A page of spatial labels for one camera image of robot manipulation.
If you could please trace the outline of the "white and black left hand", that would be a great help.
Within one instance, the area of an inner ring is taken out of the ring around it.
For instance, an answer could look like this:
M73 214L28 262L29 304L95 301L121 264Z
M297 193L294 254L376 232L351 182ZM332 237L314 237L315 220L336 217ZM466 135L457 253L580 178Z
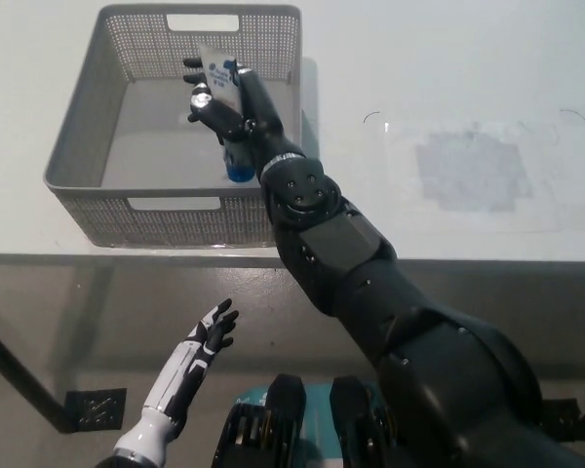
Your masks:
M233 343L239 316L227 298L175 347L148 393L136 425L121 436L100 467L163 467L169 444L181 434L189 407L216 355Z

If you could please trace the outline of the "black right hand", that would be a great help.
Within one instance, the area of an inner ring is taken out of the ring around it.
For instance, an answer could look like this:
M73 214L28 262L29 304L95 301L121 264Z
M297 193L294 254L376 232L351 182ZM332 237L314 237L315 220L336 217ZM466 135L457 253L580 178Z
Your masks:
M204 124L220 143L230 146L234 155L248 159L257 176L276 157L289 153L303 155L301 148L287 138L275 103L254 70L234 65L233 77L242 106L236 111L215 97L207 85L207 67L200 58L186 58L183 64L199 70L183 76L183 81L193 87L188 120Z

